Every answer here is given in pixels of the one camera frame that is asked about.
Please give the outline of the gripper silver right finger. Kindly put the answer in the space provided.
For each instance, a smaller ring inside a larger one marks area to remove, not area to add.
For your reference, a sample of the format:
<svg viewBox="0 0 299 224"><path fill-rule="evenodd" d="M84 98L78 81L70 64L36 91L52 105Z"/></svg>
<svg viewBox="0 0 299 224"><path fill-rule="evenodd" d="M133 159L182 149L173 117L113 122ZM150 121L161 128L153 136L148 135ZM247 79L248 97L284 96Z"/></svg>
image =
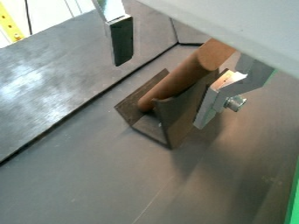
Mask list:
<svg viewBox="0 0 299 224"><path fill-rule="evenodd" d="M237 112L247 99L241 96L267 83L275 69L261 61L240 54L235 70L223 70L220 77L209 85L205 92L193 126L201 130L223 109Z"/></svg>

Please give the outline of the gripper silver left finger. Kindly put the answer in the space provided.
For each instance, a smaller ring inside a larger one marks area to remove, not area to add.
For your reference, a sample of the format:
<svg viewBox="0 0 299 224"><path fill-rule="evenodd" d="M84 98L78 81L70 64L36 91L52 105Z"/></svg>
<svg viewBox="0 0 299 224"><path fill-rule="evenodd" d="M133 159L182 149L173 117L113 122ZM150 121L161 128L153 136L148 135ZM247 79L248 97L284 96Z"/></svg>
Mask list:
<svg viewBox="0 0 299 224"><path fill-rule="evenodd" d="M112 59L118 67L133 56L133 18L126 14L121 0L90 1L105 23Z"/></svg>

